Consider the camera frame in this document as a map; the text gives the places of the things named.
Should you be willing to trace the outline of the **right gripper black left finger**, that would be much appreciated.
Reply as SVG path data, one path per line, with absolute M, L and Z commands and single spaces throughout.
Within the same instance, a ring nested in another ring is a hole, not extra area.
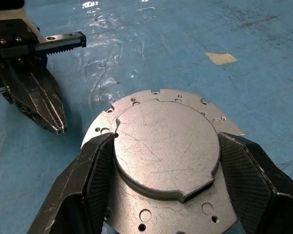
M 113 175 L 114 134 L 95 136 L 56 178 L 30 234 L 100 234 Z

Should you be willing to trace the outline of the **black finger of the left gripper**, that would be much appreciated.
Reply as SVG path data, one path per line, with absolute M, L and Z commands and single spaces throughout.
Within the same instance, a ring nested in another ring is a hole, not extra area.
M 43 128 L 39 124 L 39 116 L 35 113 L 33 98 L 38 96 L 38 92 L 31 80 L 31 71 L 1 71 L 0 78 L 18 110 Z
M 66 131 L 66 118 L 59 85 L 47 68 L 33 65 L 31 80 L 38 96 L 33 98 L 39 124 L 54 134 Z

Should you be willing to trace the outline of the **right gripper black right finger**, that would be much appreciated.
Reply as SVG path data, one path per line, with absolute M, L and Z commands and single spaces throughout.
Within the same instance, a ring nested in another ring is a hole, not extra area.
M 234 212 L 248 234 L 293 234 L 293 180 L 261 146 L 220 132 L 220 162 Z

